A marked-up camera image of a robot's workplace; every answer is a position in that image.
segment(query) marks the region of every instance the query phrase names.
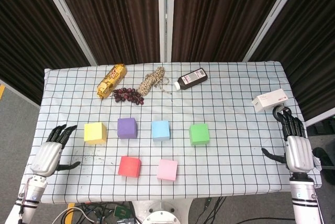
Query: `rope bundle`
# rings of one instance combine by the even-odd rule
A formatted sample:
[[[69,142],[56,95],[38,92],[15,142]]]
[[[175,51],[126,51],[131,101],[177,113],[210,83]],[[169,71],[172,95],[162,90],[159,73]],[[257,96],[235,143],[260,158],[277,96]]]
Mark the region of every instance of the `rope bundle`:
[[[161,91],[171,94],[170,92],[165,91],[162,87],[163,84],[169,83],[168,78],[166,78],[167,82],[163,83],[164,74],[165,74],[164,67],[158,67],[154,72],[147,74],[146,78],[137,89],[138,93],[140,93],[142,96],[146,96],[150,92],[151,87],[158,86],[161,89]]]

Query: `light blue cube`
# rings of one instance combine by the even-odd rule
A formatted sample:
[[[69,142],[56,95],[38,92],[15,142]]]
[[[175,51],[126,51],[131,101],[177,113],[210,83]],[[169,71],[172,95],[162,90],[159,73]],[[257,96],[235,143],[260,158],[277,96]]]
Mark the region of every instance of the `light blue cube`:
[[[153,141],[164,141],[170,139],[170,127],[168,121],[151,122],[151,132]]]

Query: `grid tablecloth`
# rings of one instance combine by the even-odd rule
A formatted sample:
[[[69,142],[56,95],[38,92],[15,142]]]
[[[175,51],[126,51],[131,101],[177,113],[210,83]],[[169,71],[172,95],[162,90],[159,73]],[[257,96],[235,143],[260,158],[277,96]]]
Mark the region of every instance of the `grid tablecloth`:
[[[303,121],[297,101],[279,62],[247,63],[152,63],[128,65],[118,87],[137,88],[146,74],[165,68],[170,79],[162,92],[158,87],[144,98],[144,105],[101,100],[96,88],[112,66],[45,70],[44,94],[31,154],[22,180],[31,176],[30,165],[51,130],[62,124],[78,125],[63,150],[61,163],[80,161],[70,171],[47,179],[43,203],[123,201],[195,198],[221,195],[260,194],[289,190],[289,171],[263,156],[261,147],[283,155],[281,125],[272,110],[255,113],[251,101],[257,95],[282,88],[293,115]],[[208,80],[185,91],[173,88],[180,76],[202,67]],[[118,118],[133,117],[136,139],[117,137]],[[168,120],[171,139],[153,142],[151,121]],[[84,124],[103,122],[106,145],[84,143]],[[210,142],[191,146],[188,129],[207,123]],[[139,178],[118,175],[123,155],[139,157]],[[160,159],[178,161],[175,182],[157,179]],[[318,170],[309,175],[321,186]]]

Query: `bunch of grapes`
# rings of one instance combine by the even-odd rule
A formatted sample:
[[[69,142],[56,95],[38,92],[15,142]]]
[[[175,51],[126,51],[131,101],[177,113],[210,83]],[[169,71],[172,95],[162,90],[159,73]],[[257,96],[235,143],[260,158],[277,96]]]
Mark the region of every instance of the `bunch of grapes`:
[[[141,94],[139,94],[135,89],[132,88],[122,88],[113,90],[113,95],[115,98],[115,102],[120,101],[131,101],[132,103],[136,103],[137,105],[144,104],[144,98]]]

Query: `white box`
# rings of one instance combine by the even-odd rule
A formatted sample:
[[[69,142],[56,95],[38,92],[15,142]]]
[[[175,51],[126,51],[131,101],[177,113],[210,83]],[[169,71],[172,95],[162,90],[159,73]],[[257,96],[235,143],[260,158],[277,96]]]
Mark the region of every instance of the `white box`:
[[[257,96],[252,101],[252,104],[255,107],[255,111],[259,112],[261,110],[279,105],[286,100],[288,100],[288,98],[283,89],[277,89],[276,91]]]

